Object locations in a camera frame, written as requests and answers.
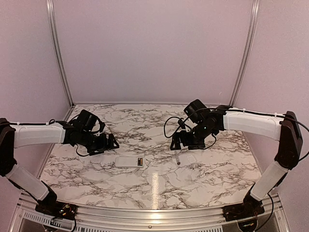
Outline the white battery cover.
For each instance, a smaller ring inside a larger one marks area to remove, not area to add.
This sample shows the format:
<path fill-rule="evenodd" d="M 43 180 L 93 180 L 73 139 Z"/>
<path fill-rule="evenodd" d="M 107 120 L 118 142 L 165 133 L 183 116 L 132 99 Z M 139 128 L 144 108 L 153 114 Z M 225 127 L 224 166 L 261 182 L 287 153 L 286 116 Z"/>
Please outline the white battery cover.
<path fill-rule="evenodd" d="M 195 162 L 196 162 L 195 157 L 192 156 L 192 155 L 187 156 L 187 159 L 188 159 L 188 161 L 189 161 L 190 163 L 195 163 Z"/>

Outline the white remote control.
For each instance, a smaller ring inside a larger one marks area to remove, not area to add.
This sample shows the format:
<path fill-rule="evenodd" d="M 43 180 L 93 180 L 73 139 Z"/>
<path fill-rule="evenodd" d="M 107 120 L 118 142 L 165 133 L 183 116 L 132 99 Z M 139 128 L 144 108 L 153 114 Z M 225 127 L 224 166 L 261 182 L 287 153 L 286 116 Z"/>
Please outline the white remote control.
<path fill-rule="evenodd" d="M 115 166 L 119 168 L 141 168 L 137 166 L 137 158 L 138 157 L 117 157 L 115 159 Z"/>

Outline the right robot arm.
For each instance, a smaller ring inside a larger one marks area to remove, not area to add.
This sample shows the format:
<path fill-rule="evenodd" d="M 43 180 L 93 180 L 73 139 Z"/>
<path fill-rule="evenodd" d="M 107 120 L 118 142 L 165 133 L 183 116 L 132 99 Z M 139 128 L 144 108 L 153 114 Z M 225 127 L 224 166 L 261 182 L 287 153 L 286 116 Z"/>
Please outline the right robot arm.
<path fill-rule="evenodd" d="M 288 172 L 304 159 L 300 156 L 303 145 L 300 127 L 307 127 L 297 120 L 292 111 L 271 114 L 228 105 L 208 108 L 196 99 L 185 107 L 184 112 L 187 117 L 178 119 L 178 127 L 170 136 L 171 150 L 180 150 L 182 147 L 189 150 L 205 150 L 206 137 L 216 136 L 225 130 L 257 134 L 279 142 L 274 161 L 248 191 L 239 206 L 239 212 L 245 217 L 256 211 L 263 198 L 280 185 Z"/>

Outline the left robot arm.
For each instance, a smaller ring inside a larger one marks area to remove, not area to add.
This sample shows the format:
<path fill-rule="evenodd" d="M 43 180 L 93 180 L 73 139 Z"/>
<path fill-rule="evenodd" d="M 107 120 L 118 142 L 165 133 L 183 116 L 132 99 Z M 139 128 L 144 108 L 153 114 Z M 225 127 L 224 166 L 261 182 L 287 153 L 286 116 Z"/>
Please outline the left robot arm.
<path fill-rule="evenodd" d="M 93 113 L 82 110 L 70 121 L 50 120 L 47 123 L 9 122 L 0 120 L 0 175 L 30 194 L 51 215 L 61 211 L 55 192 L 14 158 L 17 148 L 62 144 L 83 146 L 86 155 L 102 154 L 119 148 L 115 136 L 104 133 L 105 123 Z"/>

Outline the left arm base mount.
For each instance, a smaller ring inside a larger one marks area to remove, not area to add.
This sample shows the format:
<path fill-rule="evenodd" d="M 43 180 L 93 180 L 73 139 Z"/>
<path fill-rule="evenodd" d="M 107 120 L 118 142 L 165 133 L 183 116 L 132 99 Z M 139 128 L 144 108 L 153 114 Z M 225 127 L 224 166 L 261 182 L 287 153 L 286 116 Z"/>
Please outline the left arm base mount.
<path fill-rule="evenodd" d="M 56 201 L 53 205 L 38 204 L 35 207 L 35 211 L 50 215 L 54 218 L 74 220 L 77 211 L 77 205 Z"/>

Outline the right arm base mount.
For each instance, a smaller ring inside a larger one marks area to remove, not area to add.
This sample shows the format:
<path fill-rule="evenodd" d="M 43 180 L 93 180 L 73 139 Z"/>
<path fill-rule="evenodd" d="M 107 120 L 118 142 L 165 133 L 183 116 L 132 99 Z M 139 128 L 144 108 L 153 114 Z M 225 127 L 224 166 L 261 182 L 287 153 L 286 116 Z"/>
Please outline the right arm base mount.
<path fill-rule="evenodd" d="M 245 202 L 223 207 L 223 215 L 226 221 L 255 217 L 265 212 L 262 202 Z"/>

